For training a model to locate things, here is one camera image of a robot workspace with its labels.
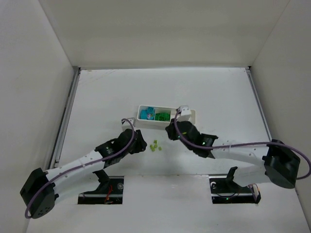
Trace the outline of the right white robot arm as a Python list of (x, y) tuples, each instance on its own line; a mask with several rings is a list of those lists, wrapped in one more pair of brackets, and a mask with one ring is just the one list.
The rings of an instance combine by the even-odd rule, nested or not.
[(170, 140), (181, 141), (199, 157), (249, 163), (249, 167), (230, 168), (226, 182), (231, 186), (271, 182), (282, 188), (295, 187), (300, 158), (281, 141), (237, 147), (233, 141), (200, 133), (189, 121), (171, 120), (165, 131)]

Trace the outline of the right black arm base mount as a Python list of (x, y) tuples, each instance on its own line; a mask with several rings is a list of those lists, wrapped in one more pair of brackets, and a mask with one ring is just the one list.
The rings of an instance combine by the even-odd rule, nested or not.
[(209, 176), (211, 200), (213, 204), (259, 204), (261, 193), (257, 184), (241, 187), (233, 182), (234, 172), (237, 167), (232, 167), (228, 174)]

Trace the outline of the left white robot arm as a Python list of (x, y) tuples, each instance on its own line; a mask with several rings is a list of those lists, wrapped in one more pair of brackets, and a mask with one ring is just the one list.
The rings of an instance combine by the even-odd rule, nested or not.
[(98, 182), (95, 190), (104, 189), (109, 182), (104, 169), (128, 154), (144, 152), (146, 147), (140, 130), (126, 129), (73, 162), (46, 171), (33, 170), (20, 191), (26, 205), (25, 218), (40, 218), (69, 195), (89, 191), (91, 181)]

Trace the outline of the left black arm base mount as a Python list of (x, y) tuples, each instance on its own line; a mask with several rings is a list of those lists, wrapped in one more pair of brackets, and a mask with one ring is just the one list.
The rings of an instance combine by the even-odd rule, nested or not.
[(79, 205), (119, 205), (123, 202), (124, 177), (108, 176), (104, 170), (96, 171), (99, 185), (95, 190), (81, 193)]

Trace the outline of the cyan lego brick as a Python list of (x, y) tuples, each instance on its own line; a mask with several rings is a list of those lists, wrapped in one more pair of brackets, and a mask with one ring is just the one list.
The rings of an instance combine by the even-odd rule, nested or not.
[(155, 108), (154, 107), (143, 107), (139, 113), (139, 119), (142, 120), (154, 120), (155, 119)]

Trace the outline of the white three-compartment tray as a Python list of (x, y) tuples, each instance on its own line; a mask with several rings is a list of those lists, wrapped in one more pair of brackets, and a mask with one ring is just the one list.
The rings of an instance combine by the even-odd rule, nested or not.
[(142, 128), (165, 129), (177, 113), (176, 108), (140, 105), (136, 120)]

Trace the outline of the lime small lego pile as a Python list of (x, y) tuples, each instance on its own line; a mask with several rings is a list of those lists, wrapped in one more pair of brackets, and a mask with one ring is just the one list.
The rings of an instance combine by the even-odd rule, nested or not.
[(153, 142), (149, 145), (149, 148), (152, 152), (156, 150), (162, 151), (162, 147), (158, 144), (157, 140), (153, 140)]

